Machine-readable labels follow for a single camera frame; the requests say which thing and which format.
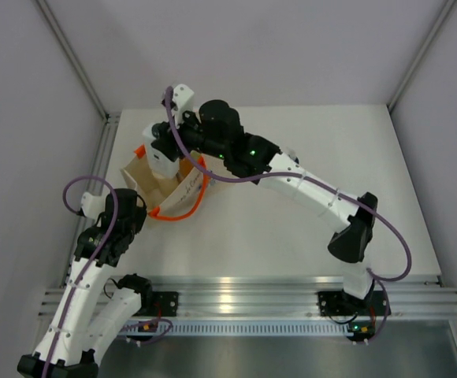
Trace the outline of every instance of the wall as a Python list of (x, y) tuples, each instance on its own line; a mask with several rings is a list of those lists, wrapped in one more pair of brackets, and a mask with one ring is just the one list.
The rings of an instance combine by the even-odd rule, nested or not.
[(76, 225), (62, 188), (88, 171), (101, 125), (33, 2), (1, 0), (0, 377), (18, 375), (59, 284)]
[(457, 8), (392, 118), (445, 279), (457, 285)]
[(110, 110), (389, 101), (444, 0), (50, 0)]

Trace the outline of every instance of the perforated metal strip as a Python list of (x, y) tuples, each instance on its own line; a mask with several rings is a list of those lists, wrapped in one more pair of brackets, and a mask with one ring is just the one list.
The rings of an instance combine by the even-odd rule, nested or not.
[[(173, 321), (171, 336), (343, 336), (346, 325), (311, 321)], [(169, 326), (160, 323), (155, 333), (131, 329), (122, 336), (160, 335)]]

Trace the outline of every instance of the white table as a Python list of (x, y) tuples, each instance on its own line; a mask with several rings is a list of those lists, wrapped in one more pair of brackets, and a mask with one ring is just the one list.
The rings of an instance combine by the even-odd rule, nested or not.
[[(379, 198), (378, 210), (411, 247), (411, 276), (437, 276), (440, 268), (385, 106), (238, 108), (248, 132), (290, 146), (303, 167), (332, 185)], [(125, 187), (120, 168), (142, 143), (141, 131), (164, 120), (164, 109), (121, 115), (106, 178)], [(194, 216), (145, 228), (120, 260), (116, 275), (181, 277), (340, 276), (326, 247), (332, 232), (307, 209), (252, 183), (206, 198)], [(405, 255), (378, 222), (366, 252), (374, 272), (394, 276)]]

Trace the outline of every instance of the white wall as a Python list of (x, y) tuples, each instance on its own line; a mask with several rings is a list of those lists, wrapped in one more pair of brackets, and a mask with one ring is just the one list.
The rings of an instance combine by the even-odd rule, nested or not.
[(33, 2), (1, 0), (0, 377), (31, 353), (76, 225), (61, 191), (88, 171), (101, 125)]
[(444, 0), (50, 0), (110, 110), (389, 101)]
[(457, 285), (457, 9), (392, 118), (442, 271)]

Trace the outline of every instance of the orange handle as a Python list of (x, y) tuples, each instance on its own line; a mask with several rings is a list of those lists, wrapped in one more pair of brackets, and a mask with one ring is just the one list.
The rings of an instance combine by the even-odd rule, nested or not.
[[(202, 167), (207, 169), (206, 162), (204, 161), (204, 157), (200, 157), (197, 161)], [(181, 221), (183, 219), (186, 219), (190, 217), (196, 210), (199, 208), (200, 202), (202, 201), (202, 198), (204, 197), (204, 193), (206, 193), (207, 185), (210, 183), (210, 178), (208, 175), (203, 175), (202, 178), (202, 186), (200, 188), (199, 196), (197, 197), (197, 201), (195, 201), (195, 204), (193, 207), (190, 209), (190, 211), (186, 214), (180, 215), (178, 217), (166, 217), (163, 215), (158, 215), (160, 213), (160, 206), (155, 207), (153, 210), (151, 210), (148, 213), (148, 216), (157, 219), (159, 221), (167, 221), (167, 222), (176, 222), (176, 221)]]

